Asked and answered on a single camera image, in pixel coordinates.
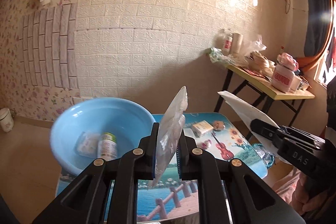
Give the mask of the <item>green white cylindrical bottle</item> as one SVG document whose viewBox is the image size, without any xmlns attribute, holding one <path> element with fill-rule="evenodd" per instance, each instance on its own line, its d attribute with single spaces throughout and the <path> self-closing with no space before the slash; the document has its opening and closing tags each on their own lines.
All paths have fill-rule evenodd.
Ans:
<svg viewBox="0 0 336 224">
<path fill-rule="evenodd" d="M 97 146 L 97 157 L 105 161 L 117 159 L 117 138 L 112 133 L 101 134 Z"/>
</svg>

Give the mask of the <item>clear box of floss picks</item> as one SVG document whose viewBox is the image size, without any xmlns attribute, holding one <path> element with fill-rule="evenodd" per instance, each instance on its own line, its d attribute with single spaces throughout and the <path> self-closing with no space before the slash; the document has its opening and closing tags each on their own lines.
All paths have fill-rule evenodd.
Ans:
<svg viewBox="0 0 336 224">
<path fill-rule="evenodd" d="M 82 132 L 75 144 L 75 152 L 84 157 L 96 158 L 99 133 Z"/>
</svg>

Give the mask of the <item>clear plastic snack bag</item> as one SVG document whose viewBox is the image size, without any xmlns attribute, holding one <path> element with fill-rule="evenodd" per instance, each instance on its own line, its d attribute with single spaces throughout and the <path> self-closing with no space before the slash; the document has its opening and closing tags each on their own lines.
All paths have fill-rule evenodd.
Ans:
<svg viewBox="0 0 336 224">
<path fill-rule="evenodd" d="M 178 141 L 186 121 L 183 112 L 187 107 L 187 88 L 183 86 L 177 92 L 159 122 L 155 154 L 155 175 L 154 179 L 149 182 L 150 189 L 159 183 L 177 151 Z"/>
</svg>

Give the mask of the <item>white packet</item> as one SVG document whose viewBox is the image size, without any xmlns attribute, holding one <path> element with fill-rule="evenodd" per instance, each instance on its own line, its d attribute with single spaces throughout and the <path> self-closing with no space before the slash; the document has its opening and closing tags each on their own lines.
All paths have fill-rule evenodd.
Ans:
<svg viewBox="0 0 336 224">
<path fill-rule="evenodd" d="M 280 128 L 277 125 L 277 123 L 274 122 L 269 116 L 267 116 L 265 113 L 263 113 L 261 110 L 257 109 L 256 107 L 240 99 L 236 95 L 228 91 L 218 92 L 218 94 L 224 99 L 226 104 L 228 104 L 234 110 L 234 112 L 240 117 L 240 119 L 248 127 L 250 132 L 257 133 L 257 131 L 254 131 L 251 128 L 251 123 L 255 119 L 263 121 L 275 128 Z"/>
</svg>

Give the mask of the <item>clear blue plastic bag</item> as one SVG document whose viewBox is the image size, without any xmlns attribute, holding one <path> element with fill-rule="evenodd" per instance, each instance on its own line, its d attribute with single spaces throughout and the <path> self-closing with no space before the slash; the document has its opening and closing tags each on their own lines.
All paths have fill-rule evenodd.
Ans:
<svg viewBox="0 0 336 224">
<path fill-rule="evenodd" d="M 261 143 L 254 143 L 252 147 L 256 151 L 256 153 L 261 157 L 267 169 L 271 168 L 274 164 L 275 158 L 272 153 L 265 149 L 265 147 Z"/>
</svg>

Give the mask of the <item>yellow folding side table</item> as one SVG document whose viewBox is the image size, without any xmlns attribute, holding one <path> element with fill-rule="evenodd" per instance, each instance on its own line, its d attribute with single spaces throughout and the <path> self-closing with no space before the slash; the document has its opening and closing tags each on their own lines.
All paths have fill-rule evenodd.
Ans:
<svg viewBox="0 0 336 224">
<path fill-rule="evenodd" d="M 223 83 L 222 91 L 228 91 L 233 75 L 240 76 L 243 79 L 243 82 L 232 93 L 236 95 L 245 87 L 251 88 L 259 94 L 259 97 L 252 105 L 257 107 L 263 103 L 264 105 L 262 107 L 262 111 L 264 113 L 268 113 L 269 109 L 275 101 L 280 101 L 294 114 L 293 118 L 289 122 L 290 126 L 294 124 L 303 108 L 304 103 L 307 100 L 313 100 L 315 98 L 315 95 L 308 90 L 297 90 L 294 93 L 283 93 L 274 88 L 268 80 L 262 77 L 251 75 L 240 67 L 234 66 L 232 64 L 216 64 L 220 64 L 227 69 L 227 75 Z"/>
</svg>

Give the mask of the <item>pink white wipes package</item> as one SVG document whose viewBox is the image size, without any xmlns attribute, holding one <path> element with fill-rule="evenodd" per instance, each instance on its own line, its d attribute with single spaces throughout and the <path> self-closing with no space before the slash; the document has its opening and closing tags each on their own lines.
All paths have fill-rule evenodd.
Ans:
<svg viewBox="0 0 336 224">
<path fill-rule="evenodd" d="M 272 75 L 271 85 L 283 93 L 288 93 L 298 68 L 299 65 L 297 60 L 291 55 L 285 52 L 279 54 Z"/>
</svg>

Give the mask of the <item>small tan round toy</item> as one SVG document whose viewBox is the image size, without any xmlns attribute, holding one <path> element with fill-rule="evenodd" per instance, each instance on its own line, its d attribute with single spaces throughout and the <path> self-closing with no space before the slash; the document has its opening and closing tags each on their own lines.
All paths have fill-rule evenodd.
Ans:
<svg viewBox="0 0 336 224">
<path fill-rule="evenodd" d="M 226 128 L 226 126 L 223 121 L 214 121 L 213 128 L 215 131 L 222 131 Z"/>
</svg>

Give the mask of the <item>pink white figurine toy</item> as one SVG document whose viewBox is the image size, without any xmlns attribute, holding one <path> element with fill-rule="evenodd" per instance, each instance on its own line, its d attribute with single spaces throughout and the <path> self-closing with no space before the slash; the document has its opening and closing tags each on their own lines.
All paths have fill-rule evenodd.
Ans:
<svg viewBox="0 0 336 224">
<path fill-rule="evenodd" d="M 207 139 L 201 143 L 201 149 L 207 150 L 211 147 L 212 141 L 210 139 Z"/>
</svg>

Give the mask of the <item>small tissue pack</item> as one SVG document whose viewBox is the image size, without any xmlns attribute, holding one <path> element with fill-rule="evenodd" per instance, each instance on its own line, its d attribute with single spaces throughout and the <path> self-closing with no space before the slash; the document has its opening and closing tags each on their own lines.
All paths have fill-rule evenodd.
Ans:
<svg viewBox="0 0 336 224">
<path fill-rule="evenodd" d="M 191 130 L 193 131 L 196 137 L 200 138 L 201 136 L 207 133 L 211 133 L 214 130 L 214 128 L 207 121 L 201 121 L 193 124 L 191 126 Z"/>
</svg>

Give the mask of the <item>light blue plastic basin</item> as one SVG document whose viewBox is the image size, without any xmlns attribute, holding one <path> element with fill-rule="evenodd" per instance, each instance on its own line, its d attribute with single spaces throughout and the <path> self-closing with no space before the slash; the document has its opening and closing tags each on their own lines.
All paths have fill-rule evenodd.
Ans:
<svg viewBox="0 0 336 224">
<path fill-rule="evenodd" d="M 63 170 L 77 176 L 92 158 L 76 152 L 81 134 L 112 133 L 116 136 L 117 156 L 137 148 L 139 141 L 150 135 L 152 114 L 141 105 L 121 98 L 95 98 L 72 106 L 53 123 L 50 147 Z"/>
</svg>

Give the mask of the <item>bag of bread buns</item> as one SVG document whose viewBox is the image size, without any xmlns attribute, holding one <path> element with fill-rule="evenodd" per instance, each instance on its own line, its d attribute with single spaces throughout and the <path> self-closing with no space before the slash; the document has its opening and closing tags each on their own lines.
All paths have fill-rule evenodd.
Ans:
<svg viewBox="0 0 336 224">
<path fill-rule="evenodd" d="M 275 70 L 275 62 L 263 55 L 264 50 L 266 45 L 263 44 L 263 38 L 257 35 L 256 40 L 247 43 L 244 56 L 247 58 L 249 70 L 271 78 Z"/>
</svg>

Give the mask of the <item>white bottle red label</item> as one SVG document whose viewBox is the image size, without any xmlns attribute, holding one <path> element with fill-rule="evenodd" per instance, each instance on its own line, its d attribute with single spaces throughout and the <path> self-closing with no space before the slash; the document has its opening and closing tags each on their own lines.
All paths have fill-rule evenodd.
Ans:
<svg viewBox="0 0 336 224">
<path fill-rule="evenodd" d="M 233 40 L 232 33 L 228 32 L 226 34 L 226 38 L 224 39 L 223 47 L 222 47 L 222 54 L 224 56 L 228 56 L 230 54 L 232 40 Z"/>
</svg>

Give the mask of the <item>green plastic wrapper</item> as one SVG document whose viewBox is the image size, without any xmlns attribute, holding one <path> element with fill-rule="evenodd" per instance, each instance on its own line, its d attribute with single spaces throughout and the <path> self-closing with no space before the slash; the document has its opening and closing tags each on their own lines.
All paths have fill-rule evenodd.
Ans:
<svg viewBox="0 0 336 224">
<path fill-rule="evenodd" d="M 224 56 L 222 50 L 215 47 L 210 48 L 209 58 L 212 63 L 232 64 L 232 59 Z"/>
</svg>

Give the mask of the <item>white rice cooker on floor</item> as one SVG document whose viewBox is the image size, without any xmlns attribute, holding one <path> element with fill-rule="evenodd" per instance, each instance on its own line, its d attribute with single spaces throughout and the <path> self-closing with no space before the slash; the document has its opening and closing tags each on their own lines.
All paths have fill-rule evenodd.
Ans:
<svg viewBox="0 0 336 224">
<path fill-rule="evenodd" d="M 14 120 L 8 108 L 0 110 L 0 124 L 4 132 L 10 132 L 14 126 Z"/>
</svg>

